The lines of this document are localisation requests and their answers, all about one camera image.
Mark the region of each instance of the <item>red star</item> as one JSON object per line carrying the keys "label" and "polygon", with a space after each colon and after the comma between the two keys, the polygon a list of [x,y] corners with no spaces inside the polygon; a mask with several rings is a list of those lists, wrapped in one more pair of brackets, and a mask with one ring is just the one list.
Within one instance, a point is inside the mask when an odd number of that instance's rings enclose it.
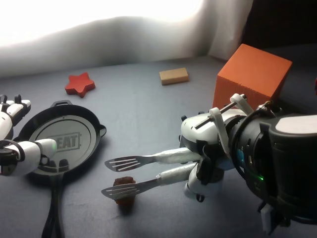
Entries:
{"label": "red star", "polygon": [[70,75],[68,77],[69,84],[65,87],[67,94],[77,94],[79,97],[83,98],[86,93],[95,88],[95,82],[89,78],[87,72],[81,75]]}

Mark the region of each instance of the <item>cast iron skillet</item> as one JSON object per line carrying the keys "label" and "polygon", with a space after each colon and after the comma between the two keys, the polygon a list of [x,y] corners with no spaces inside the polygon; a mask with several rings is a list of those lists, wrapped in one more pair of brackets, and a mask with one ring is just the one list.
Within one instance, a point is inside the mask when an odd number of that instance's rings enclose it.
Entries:
{"label": "cast iron skillet", "polygon": [[39,179],[48,177],[52,189],[51,207],[42,238],[52,237],[55,226],[57,238],[64,238],[60,212],[60,197],[64,173],[83,164],[106,133],[106,127],[88,109],[58,101],[35,115],[22,128],[17,141],[35,141],[51,138],[57,143],[57,153],[47,166],[39,166],[34,174]]}

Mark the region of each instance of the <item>slotted spatula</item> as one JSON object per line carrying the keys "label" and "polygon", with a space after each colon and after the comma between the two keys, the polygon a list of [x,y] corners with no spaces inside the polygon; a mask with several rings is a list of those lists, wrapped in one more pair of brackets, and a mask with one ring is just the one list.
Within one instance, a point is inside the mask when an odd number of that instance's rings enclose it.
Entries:
{"label": "slotted spatula", "polygon": [[101,193],[108,198],[118,200],[130,196],[135,196],[157,186],[164,186],[186,181],[188,180],[189,174],[196,164],[197,163],[191,163],[188,165],[177,167],[175,169],[164,171],[158,174],[155,179],[149,181],[109,187],[102,190]]}
{"label": "slotted spatula", "polygon": [[200,160],[200,155],[192,152],[186,147],[166,150],[154,155],[125,156],[107,160],[105,165],[115,172],[134,170],[143,165],[159,162],[162,164],[178,164]]}

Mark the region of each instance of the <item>gray tablecloth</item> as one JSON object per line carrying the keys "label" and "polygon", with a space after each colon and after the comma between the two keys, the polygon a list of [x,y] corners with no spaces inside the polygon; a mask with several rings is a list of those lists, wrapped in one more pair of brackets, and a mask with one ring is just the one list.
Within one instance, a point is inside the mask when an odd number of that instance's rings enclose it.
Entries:
{"label": "gray tablecloth", "polygon": [[[32,102],[31,112],[15,128],[15,135],[31,117],[58,100],[88,108],[108,128],[87,170],[65,185],[61,202],[67,238],[265,237],[257,213],[261,201],[235,170],[225,173],[223,193],[203,203],[184,196],[184,182],[140,194],[129,214],[120,212],[114,201],[101,194],[117,177],[133,176],[136,181],[144,181],[179,166],[150,164],[118,174],[108,170],[104,161],[177,148],[181,116],[194,116],[211,107],[216,75],[224,64],[202,57],[0,81],[1,93],[10,98],[21,94]],[[160,84],[159,71],[180,67],[187,68],[190,82]],[[68,75],[85,71],[95,81],[96,89],[84,99],[67,95],[64,87]],[[47,186],[39,186],[27,177],[1,177],[0,237],[41,237],[50,200]],[[277,228],[272,237],[310,238],[316,237],[316,232],[317,227],[293,222],[288,229]]]}

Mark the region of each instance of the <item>white backdrop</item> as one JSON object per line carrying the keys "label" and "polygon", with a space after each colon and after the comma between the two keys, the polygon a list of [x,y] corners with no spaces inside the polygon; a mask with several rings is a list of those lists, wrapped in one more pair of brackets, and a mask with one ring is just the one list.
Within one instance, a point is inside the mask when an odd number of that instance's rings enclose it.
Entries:
{"label": "white backdrop", "polygon": [[207,54],[227,60],[252,2],[7,1],[1,3],[0,77]]}

